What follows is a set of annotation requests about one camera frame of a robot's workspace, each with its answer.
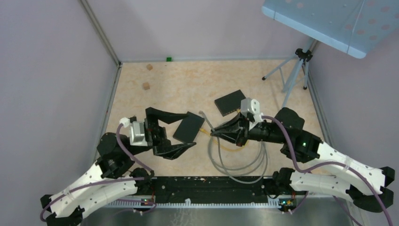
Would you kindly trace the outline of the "black network switch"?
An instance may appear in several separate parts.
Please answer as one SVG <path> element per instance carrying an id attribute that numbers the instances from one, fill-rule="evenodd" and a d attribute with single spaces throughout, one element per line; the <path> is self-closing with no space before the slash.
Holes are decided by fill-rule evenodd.
<path id="1" fill-rule="evenodd" d="M 182 143 L 194 142 L 204 121 L 205 119 L 203 117 L 192 112 L 187 112 L 187 117 L 185 117 L 177 127 L 173 134 L 173 138 Z"/>
<path id="2" fill-rule="evenodd" d="M 246 97 L 239 89 L 214 101 L 220 114 L 224 117 L 240 110 L 241 101 Z"/>

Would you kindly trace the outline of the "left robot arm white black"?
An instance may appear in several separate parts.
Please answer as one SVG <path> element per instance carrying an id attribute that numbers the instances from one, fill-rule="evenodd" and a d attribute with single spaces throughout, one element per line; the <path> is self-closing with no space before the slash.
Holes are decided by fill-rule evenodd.
<path id="1" fill-rule="evenodd" d="M 149 107 L 145 119 L 135 116 L 119 121 L 116 132 L 102 135 L 98 158 L 77 180 L 62 191 L 41 197 L 40 220 L 48 226 L 78 226 L 92 212 L 126 195 L 146 194 L 154 170 L 137 158 L 152 151 L 155 156 L 174 160 L 194 143 L 174 145 L 160 122 L 172 124 L 188 117 Z"/>

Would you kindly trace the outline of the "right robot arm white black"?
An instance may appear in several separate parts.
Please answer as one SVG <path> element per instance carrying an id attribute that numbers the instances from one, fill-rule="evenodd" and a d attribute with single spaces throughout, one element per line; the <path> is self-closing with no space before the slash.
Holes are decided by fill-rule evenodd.
<path id="1" fill-rule="evenodd" d="M 248 113 L 211 130 L 211 135 L 237 146 L 247 141 L 282 144 L 281 153 L 293 168 L 273 173 L 271 190 L 278 194 L 323 193 L 352 202 L 363 210 L 380 213 L 393 204 L 388 186 L 395 179 L 391 167 L 373 168 L 337 151 L 320 137 L 303 129 L 304 119 L 284 107 L 275 117 L 253 121 Z"/>

